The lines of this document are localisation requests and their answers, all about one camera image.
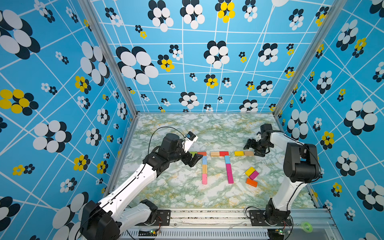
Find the pink block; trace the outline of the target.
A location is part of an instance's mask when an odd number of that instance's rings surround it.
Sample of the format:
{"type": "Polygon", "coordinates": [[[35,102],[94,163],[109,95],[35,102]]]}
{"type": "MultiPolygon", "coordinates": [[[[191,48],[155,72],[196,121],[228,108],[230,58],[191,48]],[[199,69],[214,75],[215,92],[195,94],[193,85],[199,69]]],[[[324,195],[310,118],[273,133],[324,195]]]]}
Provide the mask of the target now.
{"type": "Polygon", "coordinates": [[[203,185],[208,184],[208,174],[202,174],[202,184],[203,185]]]}

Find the yellow block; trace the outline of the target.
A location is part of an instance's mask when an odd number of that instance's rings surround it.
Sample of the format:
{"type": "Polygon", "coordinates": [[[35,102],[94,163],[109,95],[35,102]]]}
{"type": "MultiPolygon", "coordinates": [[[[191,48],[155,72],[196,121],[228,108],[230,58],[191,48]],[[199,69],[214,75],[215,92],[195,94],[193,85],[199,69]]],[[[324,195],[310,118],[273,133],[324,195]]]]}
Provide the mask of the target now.
{"type": "Polygon", "coordinates": [[[249,169],[247,169],[245,171],[245,174],[249,177],[250,175],[253,174],[254,171],[255,171],[255,169],[253,167],[250,167],[249,169]]]}
{"type": "Polygon", "coordinates": [[[238,157],[245,155],[244,151],[235,151],[234,154],[235,154],[235,156],[238,156],[238,157]]]}

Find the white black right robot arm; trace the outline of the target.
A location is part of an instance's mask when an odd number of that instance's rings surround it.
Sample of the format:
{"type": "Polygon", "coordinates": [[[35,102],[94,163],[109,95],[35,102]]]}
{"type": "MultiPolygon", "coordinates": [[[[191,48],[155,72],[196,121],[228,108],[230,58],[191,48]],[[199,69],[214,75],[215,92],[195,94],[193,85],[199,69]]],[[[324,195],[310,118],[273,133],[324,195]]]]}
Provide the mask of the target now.
{"type": "Polygon", "coordinates": [[[285,151],[285,178],[265,210],[265,221],[274,226],[288,220],[294,200],[307,184],[319,179],[321,167],[315,145],[301,143],[281,131],[273,130],[271,124],[263,124],[260,129],[258,134],[261,139],[248,139],[245,150],[253,149],[258,157],[265,157],[274,147],[285,151]]]}

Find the red block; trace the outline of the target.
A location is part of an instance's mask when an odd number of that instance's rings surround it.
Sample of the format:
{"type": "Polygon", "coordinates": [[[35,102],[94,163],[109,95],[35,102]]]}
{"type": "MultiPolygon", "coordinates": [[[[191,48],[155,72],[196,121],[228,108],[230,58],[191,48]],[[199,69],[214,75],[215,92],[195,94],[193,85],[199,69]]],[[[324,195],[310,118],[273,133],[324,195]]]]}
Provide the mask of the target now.
{"type": "Polygon", "coordinates": [[[229,152],[225,152],[225,151],[220,151],[220,157],[224,157],[224,156],[228,156],[229,155],[229,152]]]}

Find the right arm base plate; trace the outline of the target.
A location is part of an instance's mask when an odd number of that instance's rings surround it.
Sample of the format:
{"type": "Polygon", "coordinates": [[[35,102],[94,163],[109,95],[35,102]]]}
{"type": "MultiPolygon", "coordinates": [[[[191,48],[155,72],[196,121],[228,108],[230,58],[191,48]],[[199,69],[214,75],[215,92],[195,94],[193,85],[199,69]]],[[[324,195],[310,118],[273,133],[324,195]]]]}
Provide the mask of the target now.
{"type": "Polygon", "coordinates": [[[264,211],[250,210],[249,217],[254,227],[291,227],[292,217],[290,211],[264,211]]]}

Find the orange block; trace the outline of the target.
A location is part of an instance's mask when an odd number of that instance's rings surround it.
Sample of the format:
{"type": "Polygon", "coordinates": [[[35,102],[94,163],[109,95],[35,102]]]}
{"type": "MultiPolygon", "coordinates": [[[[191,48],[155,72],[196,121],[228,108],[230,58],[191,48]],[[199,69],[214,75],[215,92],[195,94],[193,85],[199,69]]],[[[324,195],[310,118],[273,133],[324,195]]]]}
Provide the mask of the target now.
{"type": "Polygon", "coordinates": [[[247,180],[246,180],[246,184],[248,184],[248,185],[250,185],[250,186],[253,186],[253,187],[255,187],[255,188],[258,186],[258,182],[254,181],[254,180],[252,180],[252,179],[250,179],[250,178],[247,178],[247,180]]]}

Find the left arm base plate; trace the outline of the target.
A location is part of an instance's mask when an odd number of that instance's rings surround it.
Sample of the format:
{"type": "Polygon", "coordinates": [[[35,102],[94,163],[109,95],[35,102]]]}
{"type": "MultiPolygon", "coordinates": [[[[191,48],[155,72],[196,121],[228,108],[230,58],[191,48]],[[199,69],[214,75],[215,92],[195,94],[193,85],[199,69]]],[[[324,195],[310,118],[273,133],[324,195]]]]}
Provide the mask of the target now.
{"type": "Polygon", "coordinates": [[[157,210],[155,217],[150,218],[151,222],[144,222],[136,224],[136,226],[169,226],[171,220],[171,210],[157,210]]]}

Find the small light blue block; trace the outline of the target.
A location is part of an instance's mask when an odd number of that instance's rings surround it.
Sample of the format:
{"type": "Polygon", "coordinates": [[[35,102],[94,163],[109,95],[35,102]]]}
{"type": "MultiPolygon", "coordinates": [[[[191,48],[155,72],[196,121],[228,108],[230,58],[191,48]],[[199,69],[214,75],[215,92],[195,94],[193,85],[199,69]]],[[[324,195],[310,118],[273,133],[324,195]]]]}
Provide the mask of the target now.
{"type": "Polygon", "coordinates": [[[225,156],[225,163],[226,164],[230,164],[231,163],[230,156],[225,156]]]}

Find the magenta block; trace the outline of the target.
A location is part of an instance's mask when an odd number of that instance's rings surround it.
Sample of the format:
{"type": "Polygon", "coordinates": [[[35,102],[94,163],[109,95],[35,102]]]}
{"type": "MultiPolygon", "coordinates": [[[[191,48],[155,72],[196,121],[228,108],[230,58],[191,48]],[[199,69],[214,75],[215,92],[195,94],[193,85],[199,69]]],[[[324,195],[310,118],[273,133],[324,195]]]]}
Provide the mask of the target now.
{"type": "Polygon", "coordinates": [[[255,178],[259,175],[259,173],[257,171],[253,171],[250,175],[249,175],[249,178],[251,180],[255,180],[255,178]]]}
{"type": "Polygon", "coordinates": [[[232,174],[232,166],[231,166],[231,164],[226,164],[226,170],[227,170],[227,174],[228,175],[232,174]]]}
{"type": "Polygon", "coordinates": [[[227,177],[228,177],[228,183],[229,184],[233,184],[234,183],[234,179],[233,179],[232,173],[227,173],[227,177]]]}

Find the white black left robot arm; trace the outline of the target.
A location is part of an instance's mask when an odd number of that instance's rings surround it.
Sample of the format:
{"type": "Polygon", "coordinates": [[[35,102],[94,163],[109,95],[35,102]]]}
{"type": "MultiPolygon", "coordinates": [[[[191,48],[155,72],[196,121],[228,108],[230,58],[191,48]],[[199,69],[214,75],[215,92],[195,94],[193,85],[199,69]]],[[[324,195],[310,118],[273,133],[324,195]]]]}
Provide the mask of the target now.
{"type": "Polygon", "coordinates": [[[188,132],[183,139],[168,133],[162,144],[143,159],[138,169],[119,187],[97,203],[90,201],[83,209],[78,233],[87,240],[117,240],[122,233],[137,224],[152,224],[158,207],[149,200],[128,208],[130,202],[151,182],[168,169],[171,163],[182,161],[194,167],[202,155],[189,149],[198,137],[188,132]]]}

